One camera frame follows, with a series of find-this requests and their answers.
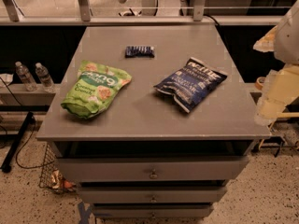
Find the green snack bag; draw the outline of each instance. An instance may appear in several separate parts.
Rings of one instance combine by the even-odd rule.
[[[131,79],[123,70],[83,60],[78,81],[61,106],[80,118],[94,117],[108,109],[121,87]]]

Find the terrazzo floor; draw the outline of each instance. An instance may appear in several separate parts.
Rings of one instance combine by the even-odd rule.
[[[19,165],[30,167],[43,162],[46,143],[36,141],[36,133],[44,118],[36,115],[37,125],[28,127],[19,154]],[[10,132],[18,130],[23,116],[4,115],[0,123]],[[249,154],[249,164],[235,180],[227,184],[227,193],[214,203],[209,217],[168,219],[106,220],[106,224],[298,224],[299,223],[299,152],[289,145],[299,139],[297,123],[277,123],[276,127],[288,136],[290,143],[275,158],[276,148],[261,148]],[[2,163],[9,143],[0,149]],[[76,192],[54,194],[39,187],[41,168],[21,168],[14,158],[12,170],[0,172],[0,224],[99,224],[101,219],[89,215],[89,206],[83,204]]]

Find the snack bag logo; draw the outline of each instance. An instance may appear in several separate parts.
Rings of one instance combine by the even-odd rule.
[[[116,77],[91,71],[83,72],[80,78],[83,79],[86,83],[96,87],[99,85],[114,87],[118,83],[118,79]]]

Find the gray tabletop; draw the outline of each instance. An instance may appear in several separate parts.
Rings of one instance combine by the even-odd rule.
[[[155,58],[124,58],[126,46],[155,47]],[[229,74],[190,114],[153,86],[190,57]],[[60,106],[75,85],[81,60],[117,67],[132,75],[107,111],[78,119]],[[213,24],[87,28],[37,134],[46,141],[258,139],[270,136],[254,123],[255,104]]]

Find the plastic water bottle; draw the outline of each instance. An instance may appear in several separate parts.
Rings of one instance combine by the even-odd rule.
[[[37,89],[36,81],[26,65],[16,62],[16,73],[25,85],[26,90],[35,91]]]
[[[55,93],[55,84],[49,74],[48,69],[41,63],[36,63],[36,74],[46,92]]]

